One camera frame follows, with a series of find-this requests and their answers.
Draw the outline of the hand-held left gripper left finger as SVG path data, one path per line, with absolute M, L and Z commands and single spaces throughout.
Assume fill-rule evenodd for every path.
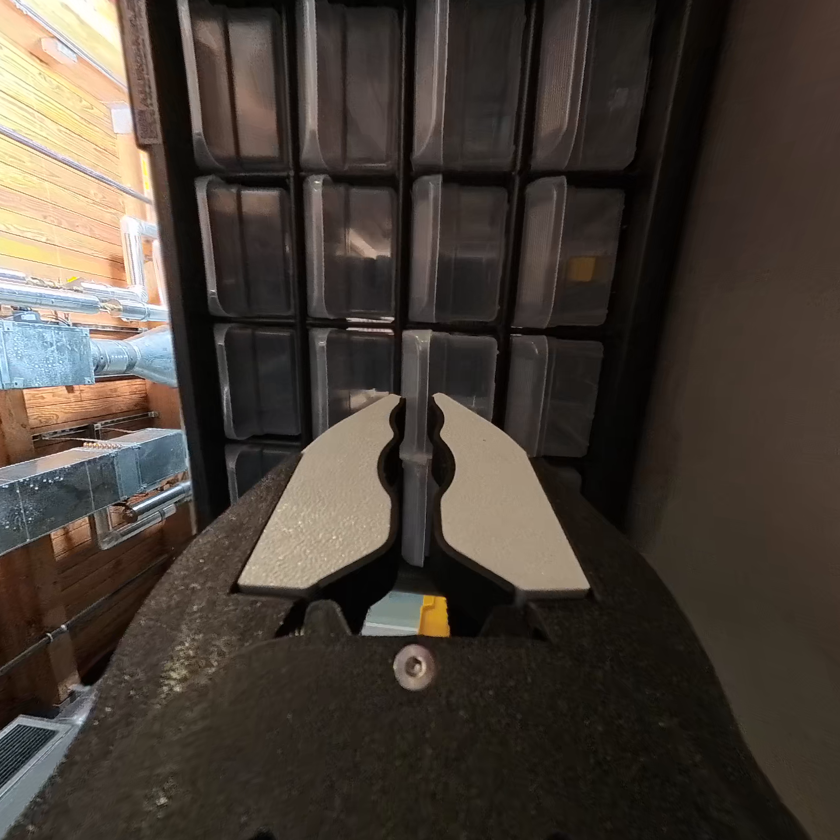
M 396 479 L 404 400 L 381 396 L 307 446 L 259 535 L 238 588 L 315 597 L 384 557 L 398 526 Z

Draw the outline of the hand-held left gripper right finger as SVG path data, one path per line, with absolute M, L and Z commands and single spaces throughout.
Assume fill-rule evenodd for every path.
M 585 597 L 590 584 L 526 451 L 454 398 L 429 402 L 429 570 L 452 601 Z

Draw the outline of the clear plastic drawer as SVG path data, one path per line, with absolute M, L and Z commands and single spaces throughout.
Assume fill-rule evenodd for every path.
M 428 555 L 430 510 L 437 489 L 427 431 L 431 396 L 444 393 L 491 420 L 496 362 L 497 342 L 486 335 L 432 330 L 402 334 L 402 556 L 413 566 L 423 566 Z

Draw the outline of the rows of clear drawers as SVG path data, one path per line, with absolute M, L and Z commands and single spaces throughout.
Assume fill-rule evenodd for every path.
M 179 2 L 227 440 L 300 443 L 401 385 L 407 330 L 486 335 L 491 420 L 582 480 L 657 12 Z

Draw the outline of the black drawer cabinet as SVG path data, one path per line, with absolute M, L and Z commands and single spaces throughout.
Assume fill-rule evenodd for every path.
M 197 226 L 190 105 L 179 2 L 119 2 L 134 126 L 150 153 L 171 310 L 176 376 L 192 459 L 199 526 L 213 520 L 257 475 L 262 439 L 229 442 L 218 383 L 218 346 L 209 316 Z M 727 2 L 656 2 L 645 108 L 637 157 L 626 172 L 632 206 L 626 249 L 616 271 L 612 318 L 605 325 L 605 397 L 595 417 L 594 448 L 583 464 L 584 497 L 621 526 L 653 378 L 666 292 L 697 159 L 708 69 Z

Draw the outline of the cluster of silver insulated pipes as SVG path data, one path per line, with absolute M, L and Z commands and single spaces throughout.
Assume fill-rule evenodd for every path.
M 149 243 L 154 272 L 156 275 L 163 273 L 157 224 L 124 215 L 120 220 L 120 234 L 123 266 L 128 278 L 126 286 L 74 278 L 59 287 L 24 272 L 2 269 L 2 304 L 76 314 L 106 314 L 125 322 L 168 323 L 168 307 L 164 303 L 152 302 L 145 271 L 144 245 Z

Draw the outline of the white ceiling vent grille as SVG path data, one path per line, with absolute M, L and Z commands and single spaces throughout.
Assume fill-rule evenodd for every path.
M 20 715 L 1 732 L 1 837 L 28 808 L 63 760 L 77 727 Z

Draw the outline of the galvanized rectangular air duct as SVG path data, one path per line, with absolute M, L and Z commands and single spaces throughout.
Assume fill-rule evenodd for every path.
M 114 375 L 177 387 L 170 329 L 159 327 L 128 339 L 99 339 L 81 327 L 2 320 L 3 391 L 92 385 L 98 377 Z
M 1 554 L 156 489 L 187 469 L 185 434 L 163 428 L 3 467 Z

